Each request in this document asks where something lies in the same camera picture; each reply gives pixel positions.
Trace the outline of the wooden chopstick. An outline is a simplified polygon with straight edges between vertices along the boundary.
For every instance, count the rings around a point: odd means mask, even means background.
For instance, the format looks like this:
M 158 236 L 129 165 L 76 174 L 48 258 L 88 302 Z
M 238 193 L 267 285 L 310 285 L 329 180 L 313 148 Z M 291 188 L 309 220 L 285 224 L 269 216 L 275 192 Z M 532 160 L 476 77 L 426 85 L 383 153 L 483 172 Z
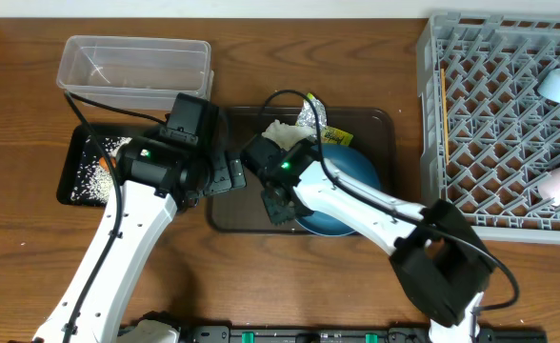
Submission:
M 443 142 L 444 142 L 444 156 L 446 166 L 450 163 L 450 146 L 449 146 L 449 119 L 447 107 L 447 88 L 446 88 L 446 71 L 440 70 L 440 84 L 441 84 L 441 103 L 443 114 Z

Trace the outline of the silver green snack wrapper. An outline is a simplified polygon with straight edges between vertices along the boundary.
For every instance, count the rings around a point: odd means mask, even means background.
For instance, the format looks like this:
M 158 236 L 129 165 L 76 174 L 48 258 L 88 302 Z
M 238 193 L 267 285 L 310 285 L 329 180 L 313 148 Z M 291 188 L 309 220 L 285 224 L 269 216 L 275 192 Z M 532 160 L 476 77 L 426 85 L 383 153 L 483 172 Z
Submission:
M 303 106 L 297 116 L 295 125 L 297 127 L 311 128 L 314 131 L 313 136 L 316 136 L 316 125 L 319 125 L 324 143 L 348 146 L 353 135 L 347 131 L 329 126 L 325 105 L 312 93 L 308 93 L 307 97 L 308 99 L 303 101 Z

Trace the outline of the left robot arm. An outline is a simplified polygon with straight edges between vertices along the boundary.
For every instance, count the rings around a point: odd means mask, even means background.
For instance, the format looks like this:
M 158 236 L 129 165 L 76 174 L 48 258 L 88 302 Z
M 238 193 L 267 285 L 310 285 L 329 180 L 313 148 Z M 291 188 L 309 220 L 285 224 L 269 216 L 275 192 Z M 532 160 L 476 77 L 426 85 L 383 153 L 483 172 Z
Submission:
M 206 151 L 199 138 L 161 130 L 135 136 L 116 155 L 100 225 L 36 342 L 176 342 L 179 329 L 144 319 L 120 322 L 152 248 L 175 215 L 201 197 L 245 186 L 238 154 Z

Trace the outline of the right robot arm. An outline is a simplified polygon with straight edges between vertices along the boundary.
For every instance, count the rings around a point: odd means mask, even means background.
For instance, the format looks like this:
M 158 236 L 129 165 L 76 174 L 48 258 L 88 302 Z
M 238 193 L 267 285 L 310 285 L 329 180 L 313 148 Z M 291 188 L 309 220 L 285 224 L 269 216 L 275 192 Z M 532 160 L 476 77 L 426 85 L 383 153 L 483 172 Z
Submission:
M 258 136 L 242 152 L 263 186 L 270 222 L 295 220 L 309 232 L 360 233 L 385 252 L 411 303 L 430 319 L 432 342 L 473 342 L 495 267 L 453 205 L 406 202 L 381 190 L 371 162 L 337 145 L 303 139 L 283 149 Z

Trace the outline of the pile of white rice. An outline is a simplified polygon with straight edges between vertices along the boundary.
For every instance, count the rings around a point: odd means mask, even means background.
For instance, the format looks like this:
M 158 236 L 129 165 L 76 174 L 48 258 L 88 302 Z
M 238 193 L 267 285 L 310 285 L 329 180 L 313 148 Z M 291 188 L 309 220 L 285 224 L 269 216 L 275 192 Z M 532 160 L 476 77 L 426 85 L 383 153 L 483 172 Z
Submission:
M 99 166 L 99 159 L 103 155 L 88 136 L 76 167 L 75 178 L 70 189 L 69 200 L 79 206 L 105 206 L 113 190 L 109 172 Z

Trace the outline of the dark blue plate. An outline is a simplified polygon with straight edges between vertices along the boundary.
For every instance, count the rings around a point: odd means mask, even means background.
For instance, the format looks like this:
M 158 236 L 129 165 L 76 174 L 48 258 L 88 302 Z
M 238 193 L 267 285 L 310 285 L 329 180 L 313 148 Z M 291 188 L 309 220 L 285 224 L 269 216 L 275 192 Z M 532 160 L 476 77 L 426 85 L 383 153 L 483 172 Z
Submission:
M 361 152 L 342 145 L 324 144 L 324 156 L 336 167 L 350 177 L 383 191 L 385 186 L 369 159 Z M 355 230 L 341 221 L 321 212 L 300 217 L 296 222 L 310 233 L 322 236 L 346 236 L 355 234 Z

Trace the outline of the white tissue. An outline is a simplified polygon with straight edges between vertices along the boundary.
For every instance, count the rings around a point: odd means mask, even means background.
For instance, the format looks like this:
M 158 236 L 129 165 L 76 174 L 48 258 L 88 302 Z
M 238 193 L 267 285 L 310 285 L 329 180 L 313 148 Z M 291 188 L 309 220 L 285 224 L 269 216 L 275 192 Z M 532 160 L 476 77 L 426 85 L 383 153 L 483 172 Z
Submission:
M 311 127 L 292 126 L 274 120 L 263 131 L 262 136 L 273 141 L 281 149 L 289 151 L 297 142 L 315 135 Z

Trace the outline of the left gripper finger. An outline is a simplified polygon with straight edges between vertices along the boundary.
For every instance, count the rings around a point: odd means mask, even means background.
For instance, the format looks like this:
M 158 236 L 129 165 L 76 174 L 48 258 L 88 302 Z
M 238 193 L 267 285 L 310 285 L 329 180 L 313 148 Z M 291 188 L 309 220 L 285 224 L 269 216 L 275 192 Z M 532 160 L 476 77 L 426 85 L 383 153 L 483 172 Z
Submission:
M 208 195 L 228 192 L 231 188 L 232 181 L 226 154 L 218 152 L 212 158 L 212 180 L 208 186 Z
M 228 169 L 233 189 L 242 189 L 247 185 L 243 165 L 239 158 L 228 161 Z

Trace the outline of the orange carrot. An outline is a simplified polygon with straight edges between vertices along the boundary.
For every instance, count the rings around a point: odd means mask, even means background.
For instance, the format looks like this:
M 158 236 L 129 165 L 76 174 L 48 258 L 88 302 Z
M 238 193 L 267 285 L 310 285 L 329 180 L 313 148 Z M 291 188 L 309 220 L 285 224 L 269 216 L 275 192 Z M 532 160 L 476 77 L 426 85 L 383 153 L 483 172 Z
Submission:
M 99 159 L 99 166 L 106 172 L 110 172 L 111 169 L 114 169 L 116 167 L 116 160 L 114 157 L 111 157 L 109 160 L 101 157 Z

